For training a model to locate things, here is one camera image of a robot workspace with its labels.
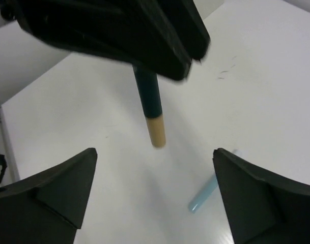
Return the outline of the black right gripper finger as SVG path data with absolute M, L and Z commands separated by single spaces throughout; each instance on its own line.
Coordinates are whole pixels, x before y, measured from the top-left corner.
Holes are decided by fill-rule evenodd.
M 201 61 L 209 48 L 210 36 L 192 0 L 158 1 L 173 25 L 188 55 Z
M 20 27 L 55 48 L 180 81 L 191 58 L 156 1 L 18 1 Z

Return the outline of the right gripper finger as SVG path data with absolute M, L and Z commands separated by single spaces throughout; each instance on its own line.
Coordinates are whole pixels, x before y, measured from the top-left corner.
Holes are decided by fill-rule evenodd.
M 0 188 L 0 243 L 73 243 L 97 163 L 95 148 Z
M 213 164 L 234 243 L 310 243 L 310 185 L 223 148 Z

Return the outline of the black gold makeup pen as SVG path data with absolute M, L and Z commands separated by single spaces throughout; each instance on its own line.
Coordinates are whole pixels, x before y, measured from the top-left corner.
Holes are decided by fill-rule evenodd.
M 164 120 L 157 75 L 141 67 L 133 67 L 136 85 L 152 145 L 166 145 Z

